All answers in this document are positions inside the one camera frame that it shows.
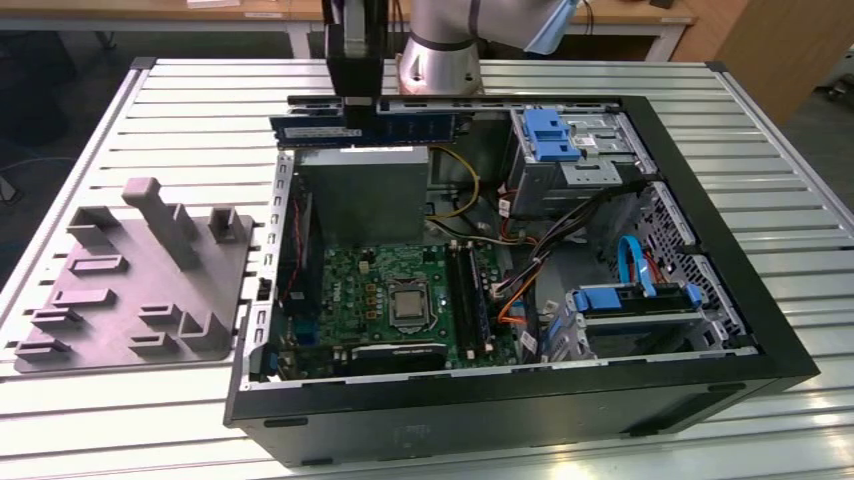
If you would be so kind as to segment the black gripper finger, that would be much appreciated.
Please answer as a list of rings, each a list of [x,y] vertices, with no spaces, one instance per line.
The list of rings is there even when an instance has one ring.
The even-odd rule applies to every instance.
[[[372,139],[376,130],[376,99],[373,97],[344,97],[343,116],[345,127],[351,130],[359,130],[363,139]]]

